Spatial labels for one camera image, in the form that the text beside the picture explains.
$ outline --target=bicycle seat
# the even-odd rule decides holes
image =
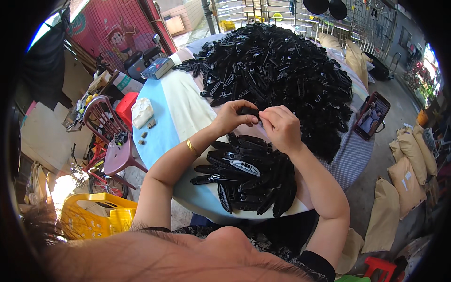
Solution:
[[[128,70],[134,63],[136,63],[141,56],[143,55],[142,51],[136,51],[136,53],[133,53],[128,59],[124,62],[124,69]]]

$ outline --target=tablecloth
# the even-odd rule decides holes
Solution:
[[[224,34],[218,34],[198,40],[186,48],[182,48],[171,56],[174,63],[180,64],[182,61],[192,57],[192,53],[199,52],[201,46],[206,41],[219,40]],[[328,56],[340,62],[341,68],[348,72],[353,80],[353,99],[350,105],[355,112],[360,108],[368,93],[357,75],[345,64],[341,58],[337,58],[328,50]],[[143,126],[140,129],[133,128],[133,140],[138,149],[145,166],[150,168],[157,159],[169,149],[185,141],[200,129],[208,126],[216,117],[216,112],[220,107],[211,108],[208,99],[200,97],[200,89],[203,88],[202,76],[193,78],[190,73],[181,70],[170,70],[160,80],[148,79],[144,84],[138,98],[149,98],[154,109],[156,126],[147,129]],[[349,128],[355,123],[355,115],[352,115],[348,122]],[[147,131],[146,144],[139,145],[143,131]],[[235,134],[247,134],[260,137],[269,141],[264,129],[261,126],[252,128],[241,125],[235,130]],[[343,190],[346,190],[360,175],[366,167],[374,146],[374,137],[369,141],[364,141],[352,130],[347,133],[340,133],[342,137],[341,148],[331,164],[326,161],[320,162],[337,179]],[[226,137],[221,137],[219,141],[227,142]],[[193,168],[200,164],[208,164],[206,155],[210,147],[193,164]],[[217,195],[217,184],[191,185],[189,180],[197,176],[193,169],[188,169],[174,187],[174,199],[188,210],[209,218],[216,223],[230,223],[233,219],[253,219],[262,220],[272,217],[272,208],[263,215],[255,212],[234,211],[231,215],[221,206]],[[305,182],[302,176],[296,173],[298,183],[298,193],[292,207],[283,214],[290,215],[305,212],[313,208],[310,201]]]

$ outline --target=maroon plastic chair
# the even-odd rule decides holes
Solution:
[[[110,110],[111,115],[113,116],[113,121],[111,121],[106,112],[103,110],[101,104],[105,103]],[[93,115],[105,129],[106,133],[109,134],[112,138],[114,134],[119,134],[121,131],[128,133],[127,141],[121,146],[116,145],[113,141],[108,140],[105,136],[100,134],[90,123],[89,116]],[[86,107],[83,122],[85,125],[102,141],[108,144],[108,148],[106,150],[105,156],[105,164],[104,170],[105,174],[118,180],[119,182],[124,183],[130,188],[136,189],[133,185],[126,182],[125,180],[116,176],[116,173],[124,170],[129,166],[135,166],[147,173],[147,169],[141,165],[136,159],[133,157],[133,152],[137,152],[135,148],[135,144],[133,143],[133,135],[128,131],[120,122],[116,116],[116,113],[113,111],[113,107],[110,104],[110,100],[108,100],[107,96],[98,96],[95,97],[91,103]]]

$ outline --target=metal railing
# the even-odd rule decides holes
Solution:
[[[331,34],[338,38],[341,47],[346,48],[346,39],[356,43],[364,52],[384,61],[392,43],[395,29],[396,10],[390,9],[381,0],[344,0],[348,16],[335,20],[328,11],[322,15],[310,13],[302,0],[211,0],[216,9],[216,20],[236,22],[237,27],[263,21],[304,34],[318,40],[318,33]],[[282,15],[276,21],[275,13]]]

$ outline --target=smartphone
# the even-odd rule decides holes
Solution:
[[[390,109],[390,103],[379,92],[373,92],[357,112],[354,131],[368,141],[383,122]]]

